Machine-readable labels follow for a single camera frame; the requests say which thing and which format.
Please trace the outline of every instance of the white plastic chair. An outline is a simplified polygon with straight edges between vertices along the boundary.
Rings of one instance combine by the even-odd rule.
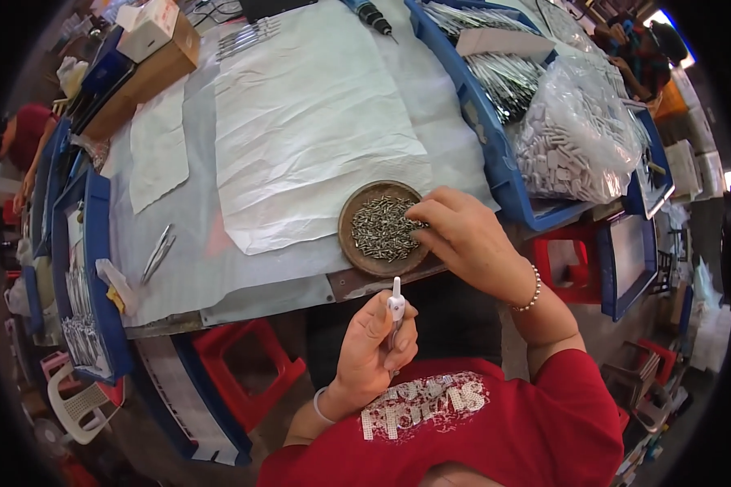
[[[103,394],[97,384],[92,384],[73,397],[62,399],[59,390],[60,382],[72,372],[73,365],[68,362],[49,379],[47,388],[49,403],[51,403],[51,408],[54,409],[54,414],[57,414],[57,419],[70,436],[78,443],[86,445],[100,433],[100,430],[114,417],[119,408],[116,408],[111,416],[107,418],[99,413],[98,408],[110,402],[110,400]],[[79,423],[90,412],[96,415],[95,420],[82,427]]]

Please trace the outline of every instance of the worker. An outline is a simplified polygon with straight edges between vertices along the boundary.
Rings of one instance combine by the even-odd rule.
[[[3,119],[0,158],[9,156],[11,164],[25,173],[22,187],[14,196],[15,214],[22,212],[26,199],[32,194],[40,153],[58,120],[54,112],[37,103],[28,103],[15,116]]]
[[[446,323],[445,358],[413,361],[426,322],[417,326],[423,306],[407,298],[385,350],[382,291],[351,318],[335,376],[295,414],[258,485],[608,485],[623,462],[617,409],[569,308],[473,196],[440,187],[406,217],[429,224],[413,236],[452,273],[512,307],[531,382],[505,380],[479,343],[459,347],[481,306]]]
[[[647,27],[626,13],[597,25],[592,39],[610,54],[628,92],[645,103],[654,100],[671,80],[670,64],[678,66],[688,56],[682,37],[671,25],[652,22]]]

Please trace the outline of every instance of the round wooden tray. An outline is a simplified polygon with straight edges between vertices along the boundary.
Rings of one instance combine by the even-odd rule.
[[[362,186],[352,193],[349,200],[344,203],[341,214],[338,216],[338,243],[341,245],[341,251],[356,269],[378,278],[394,278],[419,266],[419,263],[428,255],[428,248],[419,246],[412,250],[406,259],[388,262],[385,259],[366,257],[355,247],[355,239],[352,239],[352,216],[363,203],[368,200],[375,200],[383,195],[405,198],[415,203],[419,203],[421,199],[417,191],[398,181],[384,179]]]

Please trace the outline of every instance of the red t-shirt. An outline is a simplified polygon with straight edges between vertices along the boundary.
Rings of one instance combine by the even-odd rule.
[[[550,357],[530,384],[479,358],[413,362],[361,414],[270,455],[258,485],[418,485],[446,461],[506,487],[608,485],[617,410],[588,354]]]
[[[59,120],[51,110],[36,103],[28,103],[16,112],[16,136],[9,148],[9,159],[17,169],[29,170],[49,117]]]

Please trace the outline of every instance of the white bangle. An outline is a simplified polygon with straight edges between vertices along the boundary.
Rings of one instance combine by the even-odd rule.
[[[531,267],[533,268],[534,274],[536,274],[536,290],[533,292],[533,298],[531,299],[531,302],[528,303],[527,306],[523,306],[522,308],[512,306],[512,309],[518,312],[527,311],[530,309],[531,306],[536,304],[536,300],[539,299],[539,295],[542,293],[542,277],[539,276],[539,270],[536,269],[536,266],[531,264]]]
[[[330,419],[328,419],[328,418],[326,418],[326,417],[322,416],[322,413],[320,412],[320,406],[319,406],[319,405],[317,405],[317,401],[318,401],[318,400],[320,399],[320,394],[322,394],[322,392],[323,392],[323,391],[325,391],[325,390],[327,390],[327,386],[324,386],[324,387],[320,388],[320,390],[318,390],[318,391],[316,392],[316,394],[314,394],[314,411],[316,411],[316,413],[317,413],[317,416],[320,416],[320,418],[321,418],[321,419],[322,419],[322,420],[323,420],[324,422],[326,422],[326,423],[327,423],[327,424],[329,424],[329,425],[335,425],[335,424],[336,424],[336,422],[334,422],[334,421],[331,421]]]

